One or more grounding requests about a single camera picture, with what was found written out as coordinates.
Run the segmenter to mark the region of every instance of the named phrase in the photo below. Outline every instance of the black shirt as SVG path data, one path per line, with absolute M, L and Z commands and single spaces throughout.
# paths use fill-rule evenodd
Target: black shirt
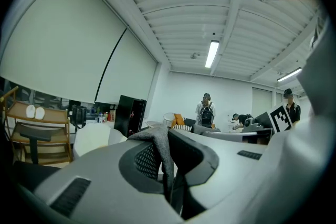
M 247 115 L 239 115 L 238 116 L 239 123 L 242 123 L 243 125 L 245 125 L 246 119 L 247 119 Z
M 295 123 L 295 121 L 299 121 L 300 120 L 300 116 L 301 116 L 301 107 L 299 105 L 296 106 L 295 108 L 295 103 L 293 103 L 290 108 L 288 108 L 286 106 L 286 110 L 287 113 L 290 117 L 290 120 L 292 121 L 292 123 Z

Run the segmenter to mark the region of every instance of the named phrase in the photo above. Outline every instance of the window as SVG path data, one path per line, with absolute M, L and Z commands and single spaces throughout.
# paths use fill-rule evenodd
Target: window
M 272 108 L 272 92 L 252 88 L 252 116 L 257 117 Z
M 280 104 L 282 102 L 282 94 L 281 93 L 277 93 L 277 104 Z

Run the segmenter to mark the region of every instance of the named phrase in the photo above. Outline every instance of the black cap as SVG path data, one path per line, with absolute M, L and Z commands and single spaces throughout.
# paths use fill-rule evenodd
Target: black cap
M 233 116 L 232 116 L 232 120 L 235 119 L 235 116 L 239 116 L 239 115 L 238 115 L 237 113 L 233 114 Z
M 283 95 L 284 98 L 288 98 L 290 95 L 292 95 L 292 90 L 287 89 L 287 90 L 285 90 L 285 92 L 283 94 L 284 94 Z

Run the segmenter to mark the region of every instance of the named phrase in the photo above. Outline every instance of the black backpack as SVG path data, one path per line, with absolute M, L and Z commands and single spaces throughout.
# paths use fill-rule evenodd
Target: black backpack
M 201 125 L 204 127 L 212 128 L 212 122 L 214 120 L 214 113 L 212 111 L 211 107 L 212 102 L 209 106 L 203 107 L 200 112 L 199 120 L 201 122 Z

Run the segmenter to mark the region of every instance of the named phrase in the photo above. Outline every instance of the black cabinet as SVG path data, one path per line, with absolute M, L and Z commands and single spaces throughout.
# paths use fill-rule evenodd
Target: black cabinet
M 121 95 L 116 111 L 114 128 L 129 137 L 140 131 L 145 114 L 146 100 Z

